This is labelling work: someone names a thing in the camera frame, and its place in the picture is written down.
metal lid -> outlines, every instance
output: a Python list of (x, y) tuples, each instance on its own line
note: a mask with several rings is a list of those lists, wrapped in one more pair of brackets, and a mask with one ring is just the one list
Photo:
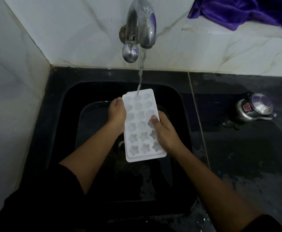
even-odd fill
[(273, 104), (268, 97), (261, 93), (254, 93), (250, 97), (253, 108), (262, 115), (269, 115), (273, 112)]

purple cloth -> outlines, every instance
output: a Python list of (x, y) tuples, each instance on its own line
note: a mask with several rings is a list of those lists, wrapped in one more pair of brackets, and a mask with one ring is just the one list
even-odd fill
[(232, 31), (246, 21), (282, 26), (282, 0), (195, 0), (188, 18), (200, 15)]

person's left hand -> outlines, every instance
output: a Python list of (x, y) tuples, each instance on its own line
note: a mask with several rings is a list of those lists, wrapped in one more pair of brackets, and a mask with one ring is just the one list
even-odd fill
[(126, 109), (121, 97), (114, 99), (109, 107), (109, 123), (118, 130), (118, 135), (125, 129)]

red label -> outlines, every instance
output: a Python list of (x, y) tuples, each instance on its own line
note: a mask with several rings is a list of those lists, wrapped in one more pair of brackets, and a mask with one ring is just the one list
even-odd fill
[(244, 109), (244, 111), (250, 111), (250, 110), (251, 110), (251, 105), (250, 105), (250, 103), (246, 103), (246, 104), (243, 106), (243, 109)]

black sink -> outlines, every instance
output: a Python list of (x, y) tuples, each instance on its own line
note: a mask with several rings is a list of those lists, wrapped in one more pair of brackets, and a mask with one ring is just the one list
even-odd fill
[[(137, 86), (131, 82), (83, 82), (69, 89), (62, 104), (50, 165), (68, 156), (108, 121), (112, 99)], [(147, 88), (153, 89), (158, 107), (167, 113), (179, 137), (191, 149), (180, 95), (164, 85), (142, 85), (142, 89)], [(119, 136), (87, 194), (90, 211), (97, 214), (102, 208), (114, 218), (189, 209), (194, 202), (194, 189), (178, 163), (169, 156), (128, 163), (118, 146), (123, 140), (123, 135)]]
[[(108, 120), (110, 101), (135, 91), (138, 79), (134, 70), (53, 69), (21, 186), (64, 159), (102, 127)], [(146, 71), (141, 89), (148, 88), (154, 91), (158, 109), (167, 114), (182, 142), (192, 150), (194, 124), (190, 120), (188, 125), (182, 102), (182, 98), (192, 97), (187, 74)], [(116, 140), (87, 194), (88, 218), (97, 222), (189, 213), (197, 194), (179, 164), (169, 156), (128, 163), (123, 146), (119, 147), (121, 141), (123, 135)]]

